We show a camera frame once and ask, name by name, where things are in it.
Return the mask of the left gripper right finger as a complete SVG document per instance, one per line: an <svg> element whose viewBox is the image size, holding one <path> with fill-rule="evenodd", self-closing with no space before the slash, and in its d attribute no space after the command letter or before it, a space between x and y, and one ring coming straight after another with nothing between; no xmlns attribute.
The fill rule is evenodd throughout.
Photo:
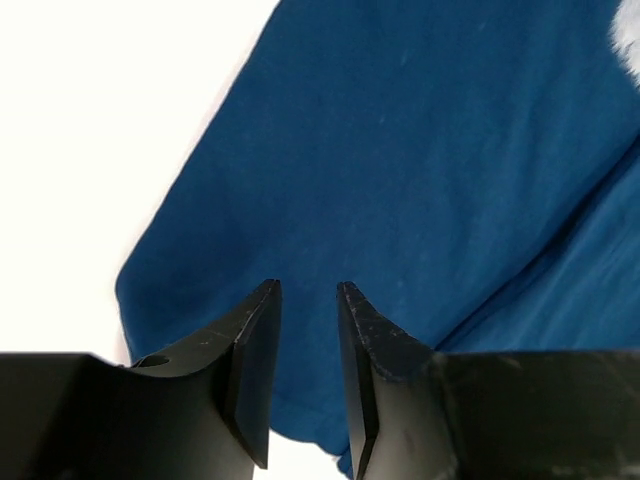
<svg viewBox="0 0 640 480"><path fill-rule="evenodd" d="M337 288L357 479L635 479L635 351L447 354Z"/></svg>

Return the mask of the blue printed t-shirt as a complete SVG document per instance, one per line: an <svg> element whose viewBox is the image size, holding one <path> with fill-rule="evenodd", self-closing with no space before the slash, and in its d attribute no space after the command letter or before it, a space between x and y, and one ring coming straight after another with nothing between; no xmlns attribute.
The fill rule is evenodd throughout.
<svg viewBox="0 0 640 480"><path fill-rule="evenodd" d="M353 471L334 291L442 351L639 344L635 1L283 1L116 282L139 360L284 290L272 427Z"/></svg>

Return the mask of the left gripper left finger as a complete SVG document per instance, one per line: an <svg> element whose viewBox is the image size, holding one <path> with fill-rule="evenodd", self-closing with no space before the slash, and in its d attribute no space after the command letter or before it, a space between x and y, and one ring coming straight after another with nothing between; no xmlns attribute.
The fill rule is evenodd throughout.
<svg viewBox="0 0 640 480"><path fill-rule="evenodd" d="M1 357L5 479L249 479L268 463L281 286L124 367Z"/></svg>

